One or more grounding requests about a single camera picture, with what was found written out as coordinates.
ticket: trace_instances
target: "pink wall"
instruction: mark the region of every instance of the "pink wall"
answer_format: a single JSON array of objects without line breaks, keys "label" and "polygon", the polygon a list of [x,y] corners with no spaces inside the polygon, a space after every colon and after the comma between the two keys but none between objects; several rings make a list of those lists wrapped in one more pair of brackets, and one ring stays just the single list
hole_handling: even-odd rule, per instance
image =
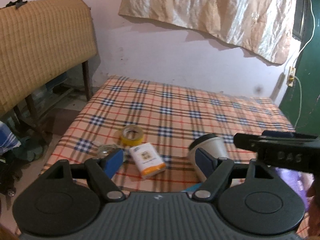
[{"label": "pink wall", "polygon": [[[0,0],[0,7],[9,1]],[[91,7],[99,49],[99,57],[90,61],[94,86],[103,84],[108,74],[119,74],[231,95],[268,97],[284,69],[210,35],[124,19],[118,15],[121,0],[84,2]],[[299,47],[300,42],[292,39],[290,54]],[[81,83],[79,68],[69,71],[69,76],[74,84]],[[276,103],[285,89],[282,85]]]}]

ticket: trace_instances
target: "green door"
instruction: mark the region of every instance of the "green door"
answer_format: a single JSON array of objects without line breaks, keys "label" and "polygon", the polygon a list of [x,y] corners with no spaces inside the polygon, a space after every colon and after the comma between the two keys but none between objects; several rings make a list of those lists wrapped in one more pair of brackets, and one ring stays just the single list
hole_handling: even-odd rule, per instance
[{"label": "green door", "polygon": [[[320,0],[311,0],[313,13],[316,19],[315,34],[311,42],[303,51],[301,61],[297,66],[296,76],[302,86],[301,117],[296,131],[299,133],[320,135]],[[312,15],[306,21],[306,41],[310,39],[313,29]],[[289,87],[281,104],[280,109],[295,124],[299,113],[300,89],[297,80],[292,88]]]}]

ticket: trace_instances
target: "bed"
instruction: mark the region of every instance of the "bed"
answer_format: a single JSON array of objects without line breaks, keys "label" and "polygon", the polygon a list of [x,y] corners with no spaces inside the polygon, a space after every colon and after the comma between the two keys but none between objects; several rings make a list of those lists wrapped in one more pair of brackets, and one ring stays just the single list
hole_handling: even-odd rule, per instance
[{"label": "bed", "polygon": [[[205,133],[214,132],[222,137],[230,157],[248,163],[255,154],[235,148],[233,136],[237,132],[293,130],[269,98],[231,97],[111,76],[71,124],[43,171],[60,159],[82,163],[96,156],[99,144],[115,143],[123,147],[120,130],[129,124],[143,128],[143,142],[153,144],[167,170],[143,180],[126,154],[124,165],[113,177],[126,194],[137,190],[181,191],[198,183],[186,157],[189,144]],[[307,219],[306,215],[298,230],[302,237],[307,236]]]}]

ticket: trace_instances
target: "tape roll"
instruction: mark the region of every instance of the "tape roll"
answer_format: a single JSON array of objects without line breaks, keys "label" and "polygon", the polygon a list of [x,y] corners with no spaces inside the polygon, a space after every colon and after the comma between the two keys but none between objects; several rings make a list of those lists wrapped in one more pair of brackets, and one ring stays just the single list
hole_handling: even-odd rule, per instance
[{"label": "tape roll", "polygon": [[142,140],[143,130],[138,125],[129,124],[121,130],[121,142],[123,144],[137,146],[142,143]]}]

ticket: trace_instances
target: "qr code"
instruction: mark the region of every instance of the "qr code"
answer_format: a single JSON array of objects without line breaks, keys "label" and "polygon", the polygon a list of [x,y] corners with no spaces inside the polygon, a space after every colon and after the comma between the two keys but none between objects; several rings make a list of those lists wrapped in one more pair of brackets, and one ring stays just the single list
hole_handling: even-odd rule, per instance
[{"label": "qr code", "polygon": [[151,159],[151,154],[148,151],[145,151],[145,152],[141,153],[141,157],[144,160],[148,160],[148,159]]}]

